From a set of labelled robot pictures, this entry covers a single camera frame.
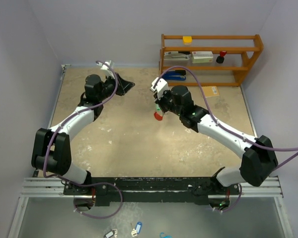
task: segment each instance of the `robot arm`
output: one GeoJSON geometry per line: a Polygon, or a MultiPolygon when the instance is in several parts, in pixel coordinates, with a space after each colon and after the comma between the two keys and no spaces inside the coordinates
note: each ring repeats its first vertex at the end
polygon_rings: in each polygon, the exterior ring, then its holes
{"type": "MultiPolygon", "coordinates": [[[[63,125],[53,141],[54,150],[51,150],[49,153],[47,171],[79,184],[90,183],[90,172],[83,170],[72,163],[70,142],[85,126],[92,123],[99,117],[104,106],[102,105],[92,110],[89,108],[100,104],[114,91],[114,75],[105,65],[102,66],[101,70],[104,70],[107,75],[106,81],[102,82],[100,77],[96,74],[92,74],[86,78],[85,92],[80,97],[78,107],[71,114],[76,114],[76,116],[68,121],[66,118],[60,124],[53,126],[50,129],[41,128],[37,131],[32,154],[33,167],[43,170],[45,155],[50,139],[57,128],[60,125],[63,125]]],[[[122,79],[119,74],[117,74],[117,77],[118,88],[116,94],[123,96],[135,84],[122,79]]]]}
{"type": "Polygon", "coordinates": [[[151,87],[155,93],[155,103],[159,105],[162,112],[173,112],[178,115],[182,124],[195,132],[207,135],[233,151],[241,160],[241,166],[236,168],[221,168],[214,177],[224,187],[240,182],[248,182],[253,186],[260,186],[266,177],[278,165],[276,155],[273,151],[259,149],[254,145],[237,138],[226,132],[217,124],[234,131],[260,145],[272,147],[272,143],[266,136],[255,138],[232,128],[217,119],[214,121],[209,112],[194,104],[191,93],[185,86],[175,86],[169,90],[164,79],[160,79],[156,87],[156,78],[151,87]]]}

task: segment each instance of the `glass surface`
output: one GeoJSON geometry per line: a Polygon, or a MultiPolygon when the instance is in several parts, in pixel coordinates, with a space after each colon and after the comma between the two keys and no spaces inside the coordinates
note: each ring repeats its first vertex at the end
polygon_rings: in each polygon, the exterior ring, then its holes
{"type": "MultiPolygon", "coordinates": [[[[108,215],[117,209],[94,207],[88,213],[108,215]]],[[[231,211],[220,214],[191,203],[124,203],[116,216],[96,220],[74,212],[72,198],[30,198],[20,238],[103,238],[118,229],[118,238],[130,238],[137,222],[138,237],[159,238],[283,238],[273,198],[242,198],[231,211]]]]}

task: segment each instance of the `beige floor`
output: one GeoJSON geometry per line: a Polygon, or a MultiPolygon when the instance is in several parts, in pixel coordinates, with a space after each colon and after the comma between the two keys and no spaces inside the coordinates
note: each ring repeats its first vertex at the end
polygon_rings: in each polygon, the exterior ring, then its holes
{"type": "MultiPolygon", "coordinates": [[[[149,90],[157,68],[117,68],[122,78],[135,82],[125,96],[105,104],[98,120],[72,141],[73,162],[94,177],[211,176],[222,166],[240,163],[230,150],[213,139],[185,128],[173,114],[163,121],[153,117],[155,104],[149,90]]],[[[73,112],[84,91],[85,78],[97,68],[69,68],[52,125],[73,112]]],[[[197,105],[205,106],[198,87],[190,88],[197,105]]],[[[208,101],[222,121],[253,134],[240,88],[219,87],[220,96],[208,101]]]]}

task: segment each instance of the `keychain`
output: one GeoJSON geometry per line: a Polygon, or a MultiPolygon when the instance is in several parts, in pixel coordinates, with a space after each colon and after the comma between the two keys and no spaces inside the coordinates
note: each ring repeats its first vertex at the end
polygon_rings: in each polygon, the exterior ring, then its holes
{"type": "Polygon", "coordinates": [[[140,233],[142,226],[143,226],[143,224],[141,222],[137,222],[136,227],[135,227],[135,230],[137,231],[137,234],[140,233]]]}
{"type": "Polygon", "coordinates": [[[138,233],[137,233],[137,231],[135,230],[135,228],[134,228],[134,226],[133,226],[133,224],[132,223],[130,223],[131,224],[131,227],[132,227],[132,231],[131,231],[131,236],[132,237],[136,237],[137,235],[138,235],[138,233]]]}
{"type": "Polygon", "coordinates": [[[163,237],[162,235],[164,235],[164,232],[161,232],[160,233],[160,238],[172,238],[172,236],[165,236],[165,237],[163,237]]]}
{"type": "Polygon", "coordinates": [[[108,233],[106,233],[106,234],[104,235],[104,238],[111,238],[111,237],[113,237],[114,235],[115,235],[114,230],[111,230],[110,232],[108,232],[108,233]]]}

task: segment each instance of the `white wall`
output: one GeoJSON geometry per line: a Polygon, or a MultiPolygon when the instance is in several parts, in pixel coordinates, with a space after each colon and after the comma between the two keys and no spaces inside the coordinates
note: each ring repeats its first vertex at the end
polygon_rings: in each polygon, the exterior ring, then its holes
{"type": "MultiPolygon", "coordinates": [[[[265,49],[243,84],[256,129],[275,147],[298,146],[298,0],[278,0],[260,36],[265,49]]],[[[278,175],[298,238],[298,157],[278,175]]]]}
{"type": "Polygon", "coordinates": [[[61,71],[28,2],[0,0],[0,238],[9,232],[23,178],[34,171],[35,132],[47,126],[61,71]]]}
{"type": "Polygon", "coordinates": [[[161,34],[257,34],[276,0],[29,0],[62,63],[158,65],[161,34]]]}

